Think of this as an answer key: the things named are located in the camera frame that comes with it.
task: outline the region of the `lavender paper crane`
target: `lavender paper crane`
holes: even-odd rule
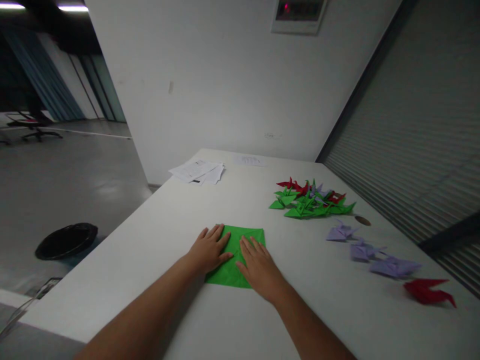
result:
[[[337,227],[332,227],[330,232],[326,236],[326,239],[329,241],[337,241],[337,242],[345,242],[347,238],[352,236],[354,232],[356,232],[359,227],[356,229],[352,229],[351,226],[344,225],[344,223],[338,219],[337,220],[340,224]]]
[[[362,237],[358,238],[358,242],[350,245],[350,257],[352,260],[369,262],[369,259],[373,259],[375,254],[386,247],[378,248],[373,247],[370,244],[365,243]]]
[[[324,184],[321,183],[319,187],[317,187],[315,189],[315,184],[311,187],[311,192],[310,192],[310,197],[313,198],[315,196],[316,193],[319,193],[321,195],[322,198],[326,198],[327,195],[332,191],[331,189],[327,190],[327,191],[322,191],[322,186]],[[322,203],[325,204],[325,202],[323,202],[322,199],[320,199],[318,196],[315,198],[316,201],[321,201]]]
[[[389,256],[385,260],[375,261],[370,265],[372,273],[383,274],[392,278],[402,278],[421,268],[418,262],[402,260],[394,256]]]

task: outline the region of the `person's left hand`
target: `person's left hand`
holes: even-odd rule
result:
[[[186,257],[201,274],[212,271],[234,256],[231,252],[221,254],[230,239],[230,233],[227,232],[219,240],[223,230],[223,224],[215,225],[210,231],[204,228],[187,253]]]

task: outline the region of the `paper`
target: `paper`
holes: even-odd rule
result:
[[[288,218],[321,217],[330,214],[343,215],[352,212],[356,204],[354,202],[349,206],[344,206],[346,194],[342,195],[333,190],[322,191],[323,184],[316,187],[315,179],[313,179],[312,185],[306,180],[305,186],[303,187],[296,181],[293,181],[292,177],[289,178],[289,181],[277,182],[277,185],[285,187],[283,192],[277,191],[275,195],[278,196],[277,201],[280,202],[280,204],[288,206],[289,211],[284,214],[284,216]],[[295,190],[296,198],[284,198],[288,196],[285,194],[285,191],[292,189]],[[272,204],[270,208],[281,209],[276,202]]]
[[[356,229],[352,229],[351,226],[344,225],[342,221],[338,219],[335,220],[337,220],[340,224],[337,227],[332,227],[330,229],[330,232],[326,236],[326,240],[345,242],[348,237],[352,236],[354,232],[360,229],[359,227]]]
[[[237,265],[235,265],[237,261],[240,261],[246,265],[242,251],[240,250],[240,239],[242,238],[242,235],[244,235],[248,240],[250,240],[250,237],[253,236],[255,240],[265,245],[264,230],[261,228],[253,229],[225,225],[221,236],[224,236],[228,232],[231,232],[230,240],[228,240],[223,252],[232,253],[233,258],[223,263],[215,270],[209,272],[205,277],[205,282],[209,284],[251,289],[252,287],[242,275]]]
[[[375,258],[376,253],[384,249],[386,249],[386,247],[373,247],[372,245],[365,243],[363,238],[359,237],[357,243],[350,245],[350,257],[352,260],[368,263],[370,259]]]
[[[218,164],[215,162],[192,160],[183,165],[168,170],[169,173],[174,175],[185,183],[189,183],[192,180],[196,180],[202,175],[213,170]]]
[[[269,209],[280,209],[281,210],[281,209],[285,209],[285,205],[282,204],[280,202],[280,200],[276,200],[270,205]]]
[[[392,278],[402,278],[413,273],[415,270],[421,268],[422,265],[408,260],[398,259],[394,256],[389,256],[385,260],[378,260],[370,265],[369,270],[372,273],[387,275]]]
[[[234,154],[233,163],[236,165],[266,166],[262,156],[253,155]]]
[[[440,285],[447,281],[448,280],[440,279],[416,279],[404,283],[403,287],[405,287],[405,289],[421,304],[436,304],[447,300],[456,308],[457,304],[455,304],[454,297],[448,292],[442,290],[430,290],[431,287]]]
[[[213,162],[212,164],[216,165],[216,167],[213,170],[207,172],[206,174],[200,176],[195,180],[190,181],[189,184],[198,185],[198,186],[201,186],[203,183],[213,184],[213,185],[217,184],[220,180],[220,177],[222,176],[222,172],[224,171],[225,166],[223,163]]]

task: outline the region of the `ceiling light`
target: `ceiling light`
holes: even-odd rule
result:
[[[17,3],[0,3],[0,9],[25,9],[25,6]]]
[[[71,13],[88,13],[89,8],[86,6],[59,6],[60,10]]]

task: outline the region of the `concrete floor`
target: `concrete floor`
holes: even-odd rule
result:
[[[130,136],[125,123],[100,120],[52,128]],[[29,132],[6,131],[12,145],[0,144],[0,289],[20,294],[72,269],[35,258],[48,234],[87,222],[104,238],[152,194],[131,139],[62,131],[19,140]]]
[[[0,304],[0,329],[14,311],[14,307]],[[72,359],[84,346],[82,342],[17,323],[0,338],[0,360]]]

